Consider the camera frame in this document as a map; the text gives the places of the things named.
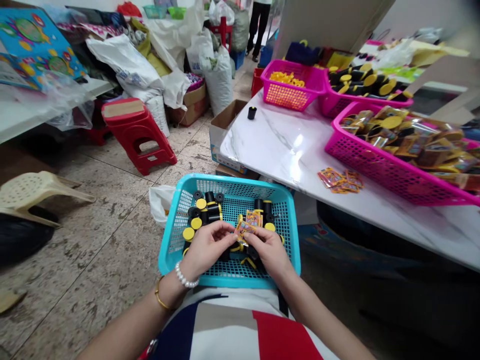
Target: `white plastic stool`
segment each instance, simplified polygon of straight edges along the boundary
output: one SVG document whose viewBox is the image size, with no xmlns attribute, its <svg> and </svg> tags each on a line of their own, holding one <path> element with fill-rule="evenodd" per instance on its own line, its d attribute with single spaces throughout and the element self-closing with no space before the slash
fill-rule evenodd
<svg viewBox="0 0 480 360">
<path fill-rule="evenodd" d="M 29 209 L 52 195 L 67 195 L 89 203 L 96 200 L 95 196 L 74 190 L 67 185 L 81 184 L 48 171 L 27 172 L 14 177 L 0 187 L 0 213 L 60 228 L 61 225 L 56 222 L 32 215 Z"/>
</svg>

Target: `pearl bracelet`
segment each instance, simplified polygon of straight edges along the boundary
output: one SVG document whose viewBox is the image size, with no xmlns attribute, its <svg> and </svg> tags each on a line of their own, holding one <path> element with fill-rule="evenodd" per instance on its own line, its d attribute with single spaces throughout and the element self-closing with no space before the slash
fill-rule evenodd
<svg viewBox="0 0 480 360">
<path fill-rule="evenodd" d="M 190 281 L 187 281 L 187 279 L 185 278 L 185 276 L 182 274 L 182 272 L 180 271 L 180 261 L 176 263 L 175 265 L 175 272 L 176 272 L 176 276 L 178 278 L 178 280 L 180 280 L 180 282 L 186 287 L 186 288 L 189 288 L 189 289 L 193 289 L 194 287 L 196 287 L 199 282 L 200 282 L 200 279 L 197 279 L 196 281 L 194 282 L 190 282 Z"/>
</svg>

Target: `red stripe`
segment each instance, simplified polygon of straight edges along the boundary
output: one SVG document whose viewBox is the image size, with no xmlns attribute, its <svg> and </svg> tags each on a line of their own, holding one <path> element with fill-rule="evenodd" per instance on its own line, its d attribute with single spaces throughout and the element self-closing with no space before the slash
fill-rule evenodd
<svg viewBox="0 0 480 360">
<path fill-rule="evenodd" d="M 305 327 L 273 314 L 252 311 L 258 326 L 260 359 L 323 360 Z"/>
</svg>

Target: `hand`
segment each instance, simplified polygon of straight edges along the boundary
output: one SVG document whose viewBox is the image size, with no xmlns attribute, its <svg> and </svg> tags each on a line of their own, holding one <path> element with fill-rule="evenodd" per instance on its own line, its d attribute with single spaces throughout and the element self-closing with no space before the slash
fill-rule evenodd
<svg viewBox="0 0 480 360">
<path fill-rule="evenodd" d="M 263 266 L 275 282 L 283 276 L 295 273 L 282 240 L 276 232 L 257 227 L 254 233 L 246 232 L 243 236 L 258 252 Z"/>
<path fill-rule="evenodd" d="M 237 235 L 231 233 L 234 230 L 224 221 L 215 221 L 198 229 L 180 263 L 183 276 L 193 282 L 210 269 L 220 255 L 237 241 Z"/>
</svg>

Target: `black pants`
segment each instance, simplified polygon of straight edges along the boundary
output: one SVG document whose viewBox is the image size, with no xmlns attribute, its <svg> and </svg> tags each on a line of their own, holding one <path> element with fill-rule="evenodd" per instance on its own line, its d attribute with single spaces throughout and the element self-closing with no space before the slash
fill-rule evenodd
<svg viewBox="0 0 480 360">
<path fill-rule="evenodd" d="M 262 38 L 264 37 L 264 32 L 269 21 L 270 6 L 271 5 L 269 4 L 262 4 L 259 2 L 253 3 L 253 10 L 250 19 L 250 38 L 248 39 L 246 50 L 249 52 L 254 48 L 254 37 L 258 29 L 258 37 L 256 38 L 255 49 L 253 49 L 252 53 L 252 56 L 254 57 L 257 57 L 260 54 L 260 49 L 262 48 Z"/>
</svg>

